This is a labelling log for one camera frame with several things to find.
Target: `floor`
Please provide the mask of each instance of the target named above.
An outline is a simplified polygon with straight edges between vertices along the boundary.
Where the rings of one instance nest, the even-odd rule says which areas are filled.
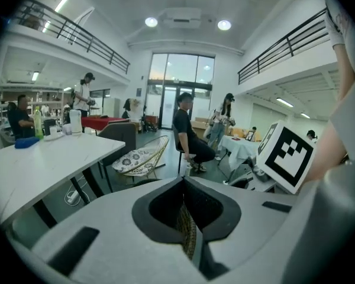
[[[142,147],[146,142],[160,136],[160,135],[168,135],[170,141],[164,151],[162,159],[166,163],[165,166],[162,166],[156,169],[156,175],[158,179],[165,179],[173,176],[177,176],[178,174],[178,164],[179,164],[179,152],[175,149],[175,142],[173,138],[173,133],[171,131],[161,130],[156,133],[144,133],[137,135],[137,148]],[[218,162],[216,160],[206,162],[205,166],[207,168],[206,173],[191,173],[191,176],[199,176],[201,178],[205,178],[211,180],[213,182],[222,183],[229,174],[230,169],[227,163],[227,157],[221,162],[218,167]],[[241,176],[248,169],[248,166],[242,165],[235,174],[233,178]],[[123,189],[130,188],[131,185],[125,185],[121,183],[121,179],[116,175],[114,170],[109,166],[107,167],[109,178],[111,179],[111,185],[115,192],[121,191]],[[186,171],[186,163],[185,160],[182,159],[182,167],[180,170],[180,174],[184,175]],[[92,166],[93,175],[101,187],[104,194],[109,193],[109,187],[105,179],[102,179],[99,174],[99,169],[97,164]],[[79,181],[82,186],[85,183],[84,178]],[[68,206],[65,203],[64,197],[68,192],[71,186],[70,181],[67,181],[65,184],[60,186],[58,189],[48,194],[44,199],[44,203],[51,214],[54,216],[57,222],[63,221],[68,216],[72,215],[74,212],[83,207],[83,201],[81,201],[77,206]],[[89,199],[93,201],[95,196],[88,185],[83,187],[83,190],[87,193]],[[35,212],[34,208],[28,209],[25,211],[17,220],[13,223],[13,229],[15,234],[17,235],[17,239],[23,243],[26,247],[31,248],[37,240],[49,230],[45,223],[40,219],[40,217]]]

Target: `doorway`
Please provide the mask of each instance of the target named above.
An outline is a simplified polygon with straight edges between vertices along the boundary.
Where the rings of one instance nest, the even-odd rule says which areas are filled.
[[[190,93],[192,97],[195,96],[195,89],[189,87],[166,86],[163,87],[162,102],[160,104],[159,112],[159,129],[172,130],[173,117],[178,111],[179,107],[176,103],[178,96],[184,92]],[[192,116],[192,109],[188,111],[189,119]]]

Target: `red table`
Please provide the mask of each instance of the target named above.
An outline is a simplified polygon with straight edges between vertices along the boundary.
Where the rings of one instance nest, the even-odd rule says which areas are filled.
[[[127,119],[122,118],[92,118],[92,117],[83,117],[82,126],[89,127],[93,130],[103,130],[104,127],[108,125],[108,122],[118,121],[118,122],[127,122]]]

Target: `black shirt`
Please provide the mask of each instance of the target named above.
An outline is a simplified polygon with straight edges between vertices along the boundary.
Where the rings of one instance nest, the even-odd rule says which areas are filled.
[[[197,138],[186,111],[179,109],[173,117],[173,125],[178,133],[187,133],[188,143]]]
[[[16,140],[18,138],[29,138],[35,136],[33,128],[21,127],[18,123],[21,120],[29,121],[29,118],[30,117],[28,115],[28,112],[22,111],[19,108],[16,108],[15,110],[8,112],[8,121],[12,128],[13,135]]]

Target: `black railing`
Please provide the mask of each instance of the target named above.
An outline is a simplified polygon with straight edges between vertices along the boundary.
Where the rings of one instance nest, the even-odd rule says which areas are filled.
[[[11,21],[66,40],[70,45],[81,46],[87,52],[100,56],[125,73],[128,72],[130,63],[125,58],[90,32],[41,2],[25,0]]]
[[[260,72],[328,40],[326,9],[300,24],[238,72],[238,84]]]

